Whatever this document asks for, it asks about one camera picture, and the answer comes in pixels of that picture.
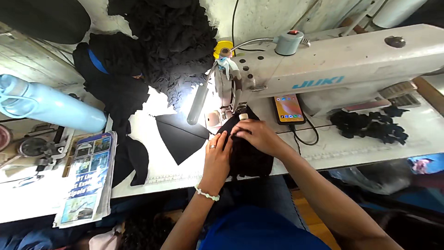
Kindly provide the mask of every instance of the jeans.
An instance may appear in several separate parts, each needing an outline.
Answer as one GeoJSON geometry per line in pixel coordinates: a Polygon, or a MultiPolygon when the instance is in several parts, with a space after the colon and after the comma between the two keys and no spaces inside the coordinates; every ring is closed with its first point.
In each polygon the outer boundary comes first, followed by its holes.
{"type": "MultiPolygon", "coordinates": [[[[189,197],[192,197],[194,192],[195,189],[190,188],[189,197]]],[[[291,193],[282,175],[226,182],[220,193],[220,200],[214,203],[208,213],[204,229],[219,217],[244,205],[273,210],[298,228],[309,231],[293,204],[291,193]]]]}

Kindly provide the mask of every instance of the smartphone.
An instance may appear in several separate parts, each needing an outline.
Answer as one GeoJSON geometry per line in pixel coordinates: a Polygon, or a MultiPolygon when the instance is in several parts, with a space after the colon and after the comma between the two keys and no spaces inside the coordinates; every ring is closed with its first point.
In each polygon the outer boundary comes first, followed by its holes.
{"type": "Polygon", "coordinates": [[[277,123],[279,125],[304,124],[305,117],[297,101],[296,94],[274,97],[277,123]]]}

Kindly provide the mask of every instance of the hand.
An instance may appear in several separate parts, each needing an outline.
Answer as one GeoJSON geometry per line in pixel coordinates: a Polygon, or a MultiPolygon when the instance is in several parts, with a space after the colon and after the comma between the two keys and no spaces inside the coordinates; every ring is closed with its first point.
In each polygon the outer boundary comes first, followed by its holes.
{"type": "Polygon", "coordinates": [[[231,135],[244,138],[258,150],[276,158],[283,157],[287,152],[294,153],[293,148],[272,131],[265,121],[240,121],[231,130],[231,135]]]}
{"type": "Polygon", "coordinates": [[[226,135],[226,131],[222,134],[218,133],[206,144],[205,165],[203,167],[202,180],[198,188],[211,196],[217,196],[219,194],[230,171],[230,155],[233,140],[228,138],[228,142],[224,150],[222,150],[226,135]]]}

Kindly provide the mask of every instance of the blue shirt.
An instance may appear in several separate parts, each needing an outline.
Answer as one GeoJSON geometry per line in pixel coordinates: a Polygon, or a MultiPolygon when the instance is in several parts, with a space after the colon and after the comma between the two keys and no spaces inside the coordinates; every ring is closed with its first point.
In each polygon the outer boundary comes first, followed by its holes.
{"type": "Polygon", "coordinates": [[[330,249],[283,216],[255,206],[241,207],[217,220],[199,250],[330,249]]]}

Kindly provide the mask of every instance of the white beaded bracelet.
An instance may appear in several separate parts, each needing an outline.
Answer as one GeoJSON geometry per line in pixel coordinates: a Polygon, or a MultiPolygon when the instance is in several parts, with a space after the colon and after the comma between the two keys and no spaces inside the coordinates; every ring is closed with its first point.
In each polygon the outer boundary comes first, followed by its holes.
{"type": "Polygon", "coordinates": [[[211,195],[209,195],[209,194],[206,194],[206,193],[202,192],[202,189],[197,188],[197,186],[198,186],[198,184],[197,184],[196,186],[194,186],[194,188],[195,188],[196,191],[197,191],[197,194],[201,194],[201,195],[203,195],[203,196],[205,196],[205,197],[207,197],[207,198],[211,198],[211,199],[212,199],[213,201],[215,201],[215,202],[217,202],[217,201],[219,200],[220,195],[217,195],[217,196],[211,196],[211,195]]]}

